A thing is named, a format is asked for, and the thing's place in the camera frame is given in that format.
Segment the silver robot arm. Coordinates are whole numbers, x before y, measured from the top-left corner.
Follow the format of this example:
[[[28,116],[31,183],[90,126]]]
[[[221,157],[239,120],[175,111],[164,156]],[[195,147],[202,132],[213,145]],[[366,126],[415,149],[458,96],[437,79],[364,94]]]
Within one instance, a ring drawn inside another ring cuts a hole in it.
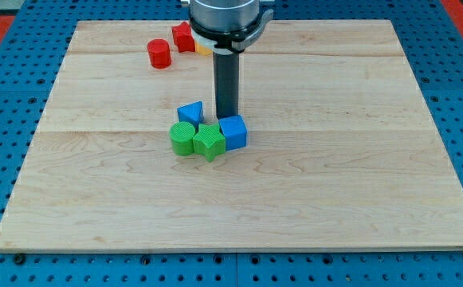
[[[220,55],[243,53],[273,20],[272,9],[262,10],[260,0],[182,0],[188,9],[192,37]]]

